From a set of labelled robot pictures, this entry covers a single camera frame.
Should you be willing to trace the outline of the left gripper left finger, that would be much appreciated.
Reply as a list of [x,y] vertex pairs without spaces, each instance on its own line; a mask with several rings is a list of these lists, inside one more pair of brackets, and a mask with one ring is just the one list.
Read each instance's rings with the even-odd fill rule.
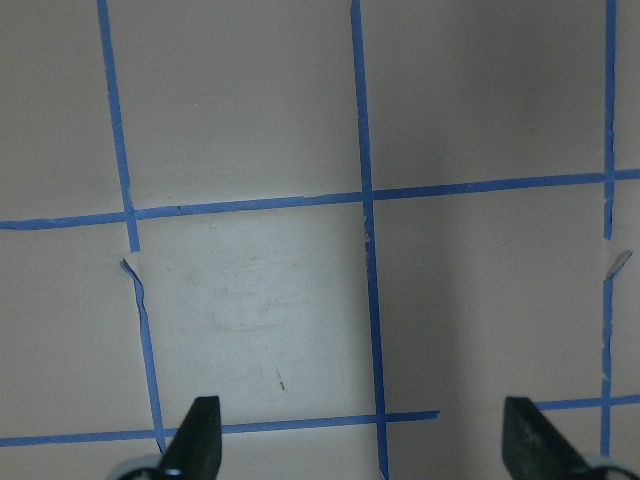
[[197,397],[157,466],[159,479],[214,480],[221,461],[219,397]]

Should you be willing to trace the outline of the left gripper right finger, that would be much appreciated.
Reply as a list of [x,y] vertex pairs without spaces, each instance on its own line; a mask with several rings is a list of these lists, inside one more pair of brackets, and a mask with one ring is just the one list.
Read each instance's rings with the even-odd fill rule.
[[519,480],[591,479],[591,467],[527,397],[506,397],[502,460]]

